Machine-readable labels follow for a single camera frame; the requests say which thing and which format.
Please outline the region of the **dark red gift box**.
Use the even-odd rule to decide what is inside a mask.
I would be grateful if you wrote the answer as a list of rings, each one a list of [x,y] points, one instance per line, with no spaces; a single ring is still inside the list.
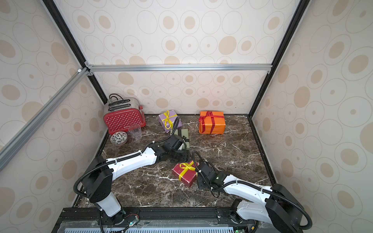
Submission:
[[[179,164],[176,164],[174,168],[172,169],[173,175],[179,179],[179,174],[181,173],[182,169],[179,167]],[[197,180],[197,171],[191,171],[189,170],[180,180],[186,187],[191,187],[194,182]]]

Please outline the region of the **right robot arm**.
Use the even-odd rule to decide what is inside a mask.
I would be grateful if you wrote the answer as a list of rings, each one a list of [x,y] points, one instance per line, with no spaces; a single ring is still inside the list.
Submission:
[[[239,179],[216,169],[194,150],[190,157],[196,165],[201,189],[209,189],[216,198],[221,193],[240,198],[233,211],[242,220],[270,223],[281,233],[301,233],[313,226],[311,216],[284,186],[265,186]]]

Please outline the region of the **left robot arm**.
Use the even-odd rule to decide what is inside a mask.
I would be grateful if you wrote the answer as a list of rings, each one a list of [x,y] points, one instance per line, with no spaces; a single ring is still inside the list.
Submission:
[[[108,217],[123,217],[124,210],[112,192],[112,182],[126,173],[159,162],[186,162],[187,151],[178,150],[186,145],[186,138],[176,135],[176,130],[173,126],[170,135],[165,139],[152,141],[142,150],[128,155],[109,159],[95,157],[88,169],[75,182],[73,191],[87,198]]]

